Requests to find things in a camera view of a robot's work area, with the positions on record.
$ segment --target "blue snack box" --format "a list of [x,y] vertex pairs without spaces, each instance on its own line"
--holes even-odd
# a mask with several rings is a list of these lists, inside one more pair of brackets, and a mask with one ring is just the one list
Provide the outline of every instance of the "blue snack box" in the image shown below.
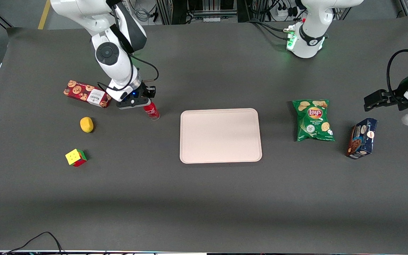
[[376,127],[377,120],[373,118],[367,118],[355,125],[352,129],[346,156],[352,159],[358,159],[371,154],[373,151]]

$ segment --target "lay's logo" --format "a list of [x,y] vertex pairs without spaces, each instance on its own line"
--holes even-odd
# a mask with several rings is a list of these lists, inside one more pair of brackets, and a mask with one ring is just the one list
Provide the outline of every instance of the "lay's logo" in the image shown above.
[[317,107],[311,107],[308,109],[308,115],[311,118],[318,119],[322,116],[322,110]]

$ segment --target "chocolate box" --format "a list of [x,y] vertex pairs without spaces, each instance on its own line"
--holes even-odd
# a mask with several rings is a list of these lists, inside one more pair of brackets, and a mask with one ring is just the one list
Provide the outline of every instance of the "chocolate box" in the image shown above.
[[64,90],[64,95],[106,108],[110,104],[111,96],[98,87],[70,80]]
[[358,159],[371,154],[373,151],[376,127],[377,120],[373,118],[367,118],[355,125],[352,129],[346,156],[352,159]]

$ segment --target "yellow floor marking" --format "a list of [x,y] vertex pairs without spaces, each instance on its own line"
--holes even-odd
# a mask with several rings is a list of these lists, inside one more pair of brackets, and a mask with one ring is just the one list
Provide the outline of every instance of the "yellow floor marking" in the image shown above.
[[40,18],[39,27],[37,27],[37,29],[44,29],[45,21],[47,21],[48,11],[50,11],[50,6],[50,0],[47,0],[47,2],[45,3],[44,12],[42,13],[42,16]]

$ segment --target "gray table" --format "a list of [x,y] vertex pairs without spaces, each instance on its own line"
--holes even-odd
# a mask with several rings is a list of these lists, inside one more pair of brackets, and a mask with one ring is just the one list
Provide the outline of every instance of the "gray table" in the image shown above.
[[[285,27],[286,23],[277,23]],[[408,254],[408,126],[394,107],[365,113],[390,56],[408,48],[408,17],[341,21],[312,59],[252,24],[146,27],[138,56],[160,70],[150,121],[65,97],[69,79],[109,78],[84,30],[11,29],[0,71],[0,249],[51,231],[68,250]],[[154,71],[142,64],[143,77]],[[408,55],[392,80],[408,75]],[[287,101],[330,100],[336,142],[295,142]],[[186,165],[185,110],[254,108],[263,158]],[[92,134],[79,120],[96,121]],[[379,120],[374,154],[346,158],[350,127]],[[83,149],[89,162],[67,165]],[[54,249],[43,238],[32,249]]]

